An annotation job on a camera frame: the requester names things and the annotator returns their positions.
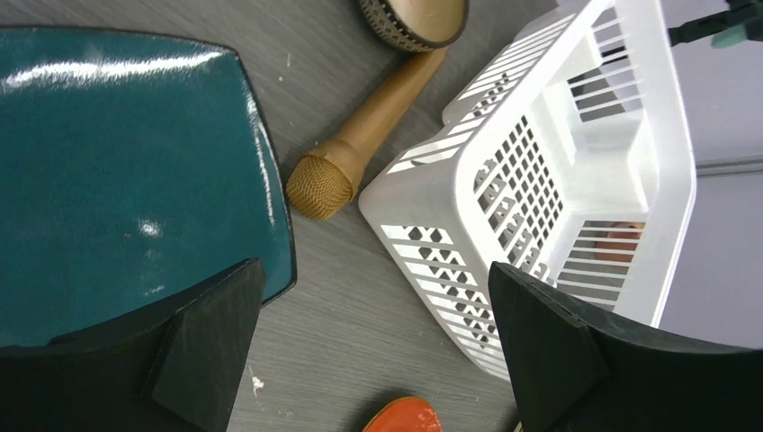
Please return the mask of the teal square plate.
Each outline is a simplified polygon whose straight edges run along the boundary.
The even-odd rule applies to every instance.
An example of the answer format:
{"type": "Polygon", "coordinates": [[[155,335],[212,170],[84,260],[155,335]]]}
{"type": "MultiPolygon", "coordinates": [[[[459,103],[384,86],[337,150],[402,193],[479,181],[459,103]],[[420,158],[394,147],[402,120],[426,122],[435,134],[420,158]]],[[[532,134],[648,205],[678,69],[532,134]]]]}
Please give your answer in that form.
{"type": "Polygon", "coordinates": [[[1,343],[38,347],[256,258],[297,280],[238,52],[141,31],[1,29],[1,343]]]}

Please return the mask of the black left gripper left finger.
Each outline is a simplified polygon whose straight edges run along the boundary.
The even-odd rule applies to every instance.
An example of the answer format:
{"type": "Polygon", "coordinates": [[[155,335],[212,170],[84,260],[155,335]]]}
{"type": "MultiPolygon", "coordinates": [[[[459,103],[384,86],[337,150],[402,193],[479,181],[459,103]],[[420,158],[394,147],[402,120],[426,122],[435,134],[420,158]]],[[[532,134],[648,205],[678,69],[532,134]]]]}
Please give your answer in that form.
{"type": "Polygon", "coordinates": [[[225,430],[264,287],[249,258],[45,346],[3,347],[2,430],[225,430]]]}

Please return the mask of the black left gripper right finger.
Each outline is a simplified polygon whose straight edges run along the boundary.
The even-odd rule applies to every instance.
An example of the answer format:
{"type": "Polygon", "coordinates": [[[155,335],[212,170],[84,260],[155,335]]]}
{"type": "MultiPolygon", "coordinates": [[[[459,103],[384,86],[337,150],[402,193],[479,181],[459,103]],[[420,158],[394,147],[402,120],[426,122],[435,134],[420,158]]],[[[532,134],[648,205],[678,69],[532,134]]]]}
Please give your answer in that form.
{"type": "Polygon", "coordinates": [[[513,266],[489,296],[526,431],[759,431],[762,353],[684,337],[513,266]]]}

